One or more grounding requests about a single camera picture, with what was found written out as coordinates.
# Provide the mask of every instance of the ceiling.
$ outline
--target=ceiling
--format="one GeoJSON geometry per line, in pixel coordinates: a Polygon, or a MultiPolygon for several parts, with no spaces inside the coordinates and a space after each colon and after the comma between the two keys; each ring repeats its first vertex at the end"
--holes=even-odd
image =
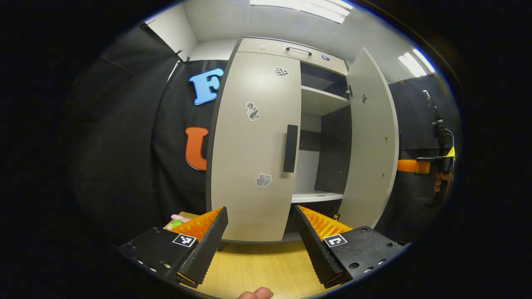
{"type": "Polygon", "coordinates": [[[411,78],[397,58],[413,44],[372,13],[355,7],[342,24],[305,12],[250,6],[250,0],[189,0],[185,14],[199,43],[242,36],[294,41],[353,62],[366,47],[385,77],[411,78]]]}

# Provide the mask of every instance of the cabinet handle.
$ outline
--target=cabinet handle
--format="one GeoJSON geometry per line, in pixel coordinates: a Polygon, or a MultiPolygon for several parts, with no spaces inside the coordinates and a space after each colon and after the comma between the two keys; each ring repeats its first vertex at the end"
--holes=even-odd
{"type": "Polygon", "coordinates": [[[298,127],[289,124],[286,128],[285,165],[283,172],[294,172],[296,166],[298,127]]]}
{"type": "Polygon", "coordinates": [[[286,47],[286,50],[290,50],[290,49],[294,49],[294,50],[299,50],[299,51],[307,52],[307,53],[309,54],[309,56],[312,55],[312,53],[310,53],[310,52],[307,51],[307,50],[303,50],[303,49],[299,49],[299,48],[293,48],[293,47],[286,47]]]}

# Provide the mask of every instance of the white shelf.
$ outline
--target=white shelf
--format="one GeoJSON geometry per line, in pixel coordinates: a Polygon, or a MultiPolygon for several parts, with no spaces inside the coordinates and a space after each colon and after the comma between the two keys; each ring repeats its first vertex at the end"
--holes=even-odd
{"type": "Polygon", "coordinates": [[[292,203],[332,201],[332,200],[339,200],[343,196],[344,196],[343,194],[313,190],[308,193],[292,194],[292,203]]]}
{"type": "Polygon", "coordinates": [[[349,101],[341,96],[301,86],[301,112],[322,116],[348,105],[349,101]]]}

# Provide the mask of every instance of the green object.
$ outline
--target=green object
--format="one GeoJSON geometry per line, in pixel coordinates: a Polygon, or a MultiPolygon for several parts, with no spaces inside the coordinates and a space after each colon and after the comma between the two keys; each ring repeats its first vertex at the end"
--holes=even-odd
{"type": "Polygon", "coordinates": [[[183,224],[183,223],[184,223],[184,222],[181,221],[181,220],[175,220],[174,222],[172,222],[172,223],[169,224],[169,225],[170,225],[170,229],[172,229],[172,228],[174,228],[174,227],[176,227],[176,226],[178,226],[178,225],[181,225],[181,224],[183,224]]]}

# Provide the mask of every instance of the wooden table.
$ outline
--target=wooden table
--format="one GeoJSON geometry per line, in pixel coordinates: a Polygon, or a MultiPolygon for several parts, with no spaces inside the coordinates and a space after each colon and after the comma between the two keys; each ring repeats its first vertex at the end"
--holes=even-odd
{"type": "MultiPolygon", "coordinates": [[[[197,217],[185,212],[179,215],[197,217]]],[[[196,290],[222,299],[235,299],[259,287],[272,290],[274,299],[299,299],[331,289],[320,284],[303,242],[298,241],[228,244],[214,254],[205,279],[196,290]]]]}

